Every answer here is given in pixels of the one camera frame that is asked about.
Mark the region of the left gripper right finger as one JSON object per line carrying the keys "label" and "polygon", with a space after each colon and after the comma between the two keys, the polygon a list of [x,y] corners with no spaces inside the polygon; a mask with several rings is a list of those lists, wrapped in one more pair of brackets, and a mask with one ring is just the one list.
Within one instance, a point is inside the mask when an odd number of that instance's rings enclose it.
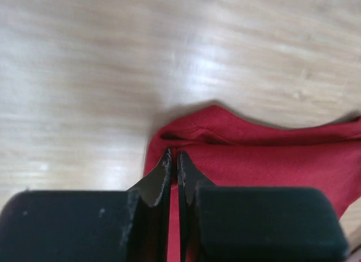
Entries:
{"label": "left gripper right finger", "polygon": [[217,186],[177,155],[182,261],[344,261],[330,201],[305,187]]}

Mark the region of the dark red t-shirt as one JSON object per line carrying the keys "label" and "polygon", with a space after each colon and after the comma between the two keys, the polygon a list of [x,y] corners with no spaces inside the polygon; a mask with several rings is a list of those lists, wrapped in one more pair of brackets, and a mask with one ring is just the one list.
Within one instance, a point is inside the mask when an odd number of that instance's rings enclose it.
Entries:
{"label": "dark red t-shirt", "polygon": [[164,150],[185,150],[210,180],[239,186],[312,186],[337,215],[360,197],[360,117],[344,123],[281,130],[250,123],[212,105],[157,131],[145,173]]}

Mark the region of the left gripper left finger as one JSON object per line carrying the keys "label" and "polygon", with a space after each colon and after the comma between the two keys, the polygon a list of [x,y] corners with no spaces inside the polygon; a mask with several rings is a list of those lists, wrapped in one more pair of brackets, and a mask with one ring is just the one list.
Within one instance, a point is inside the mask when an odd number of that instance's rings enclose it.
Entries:
{"label": "left gripper left finger", "polygon": [[1,211],[2,261],[165,261],[171,150],[126,191],[26,190]]}

